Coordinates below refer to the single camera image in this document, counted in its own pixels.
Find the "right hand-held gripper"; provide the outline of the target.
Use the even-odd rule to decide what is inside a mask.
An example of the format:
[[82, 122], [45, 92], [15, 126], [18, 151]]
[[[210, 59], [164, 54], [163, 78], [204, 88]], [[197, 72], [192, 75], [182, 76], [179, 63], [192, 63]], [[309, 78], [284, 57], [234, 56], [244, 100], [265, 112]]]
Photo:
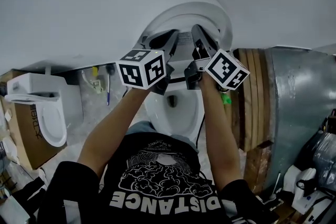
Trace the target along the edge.
[[192, 27], [194, 60], [184, 70], [187, 89], [196, 90], [202, 75], [207, 73], [217, 83], [219, 91], [236, 90], [250, 72], [234, 56], [220, 48], [201, 25]]

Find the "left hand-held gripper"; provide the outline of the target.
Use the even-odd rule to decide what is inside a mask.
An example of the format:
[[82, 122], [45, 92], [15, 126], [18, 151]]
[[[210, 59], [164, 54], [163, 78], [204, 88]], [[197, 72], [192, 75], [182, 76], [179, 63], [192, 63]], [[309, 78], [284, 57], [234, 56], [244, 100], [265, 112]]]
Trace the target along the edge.
[[122, 84], [164, 95], [174, 70], [168, 61], [175, 54], [178, 40], [179, 31], [171, 29], [153, 35], [149, 46], [136, 43], [115, 63]]

